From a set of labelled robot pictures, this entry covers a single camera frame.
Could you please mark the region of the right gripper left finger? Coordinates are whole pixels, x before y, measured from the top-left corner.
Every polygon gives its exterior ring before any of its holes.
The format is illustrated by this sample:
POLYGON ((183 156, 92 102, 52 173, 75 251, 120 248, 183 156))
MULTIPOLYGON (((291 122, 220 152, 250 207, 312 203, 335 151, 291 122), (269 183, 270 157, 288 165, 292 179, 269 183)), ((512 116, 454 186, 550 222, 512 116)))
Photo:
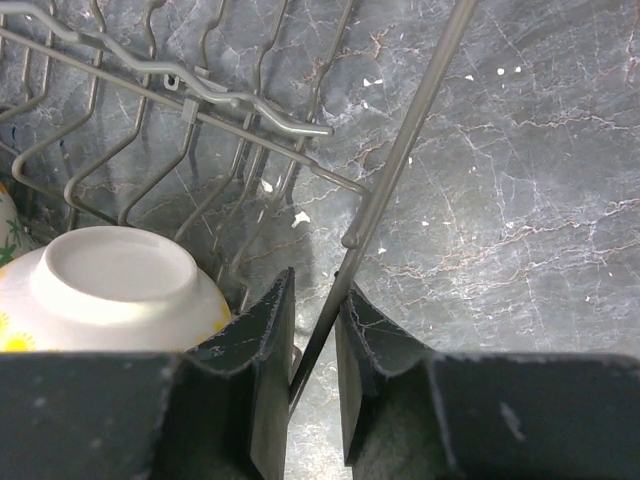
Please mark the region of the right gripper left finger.
POLYGON ((281 479, 293 360, 295 272, 193 349, 171 392, 172 479, 281 479))

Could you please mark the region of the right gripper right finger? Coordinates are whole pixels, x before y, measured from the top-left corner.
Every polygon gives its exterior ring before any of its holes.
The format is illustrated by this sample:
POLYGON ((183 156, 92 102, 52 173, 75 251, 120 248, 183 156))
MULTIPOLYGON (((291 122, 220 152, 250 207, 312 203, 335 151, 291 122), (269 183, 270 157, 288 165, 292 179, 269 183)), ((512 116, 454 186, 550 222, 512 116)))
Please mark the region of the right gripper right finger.
POLYGON ((426 360, 431 350, 358 287, 335 322, 344 462, 355 479, 453 479, 426 360))

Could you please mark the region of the yellow rim blue pattern bowl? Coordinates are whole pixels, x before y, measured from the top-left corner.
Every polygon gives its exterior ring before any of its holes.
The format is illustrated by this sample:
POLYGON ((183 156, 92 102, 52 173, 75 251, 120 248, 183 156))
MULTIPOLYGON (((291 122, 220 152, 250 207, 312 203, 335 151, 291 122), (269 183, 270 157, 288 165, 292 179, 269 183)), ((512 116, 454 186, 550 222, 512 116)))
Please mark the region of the yellow rim blue pattern bowl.
POLYGON ((1 349, 187 351, 232 320, 182 246, 131 227, 67 232, 1 269, 1 349))

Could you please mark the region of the grey wire dish rack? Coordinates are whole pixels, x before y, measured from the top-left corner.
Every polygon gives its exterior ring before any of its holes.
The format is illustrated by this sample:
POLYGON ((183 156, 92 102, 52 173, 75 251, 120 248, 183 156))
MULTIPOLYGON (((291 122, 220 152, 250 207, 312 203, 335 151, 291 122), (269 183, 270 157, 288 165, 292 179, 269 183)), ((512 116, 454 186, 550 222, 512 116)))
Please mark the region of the grey wire dish rack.
POLYGON ((54 83, 65 74, 79 81, 80 96, 78 110, 69 119, 29 146, 12 150, 9 173, 20 186, 63 208, 65 229, 75 228, 81 216, 99 224, 131 226, 135 208, 166 185, 180 166, 195 164, 195 150, 205 134, 223 134, 230 141, 229 165, 216 180, 189 190, 191 210, 169 235, 185 242, 197 226, 205 228, 213 274, 238 289, 241 308, 254 291, 250 251, 287 203, 298 174, 329 184, 333 192, 352 194, 357 207, 341 239, 345 254, 291 380, 289 403, 296 406, 476 3, 453 5, 370 187, 310 155, 314 143, 335 133, 334 127, 319 122, 320 98, 346 42, 354 2, 344 5, 331 28, 328 49, 312 67, 309 98, 297 114, 286 113, 256 89, 230 92, 217 85, 204 63, 191 67, 159 59, 152 23, 164 7, 161 1, 142 3, 144 45, 137 52, 108 31, 105 8, 97 1, 87 4, 82 27, 63 20, 69 6, 60 1, 2 3, 4 24, 21 20, 27 27, 25 32, 7 25, 1 29, 2 46, 19 46, 25 53, 20 77, 24 96, 3 106, 2 124, 41 112, 52 101, 54 83))

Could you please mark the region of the orange flower leaf bowl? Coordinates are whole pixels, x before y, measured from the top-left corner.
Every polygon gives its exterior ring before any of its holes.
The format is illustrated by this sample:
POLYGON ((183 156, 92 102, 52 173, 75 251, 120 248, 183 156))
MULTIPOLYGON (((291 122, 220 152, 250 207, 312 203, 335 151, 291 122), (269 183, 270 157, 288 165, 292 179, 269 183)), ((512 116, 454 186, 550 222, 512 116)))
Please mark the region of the orange flower leaf bowl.
POLYGON ((29 241, 7 188, 1 184, 0 189, 0 262, 4 267, 29 251, 29 241))

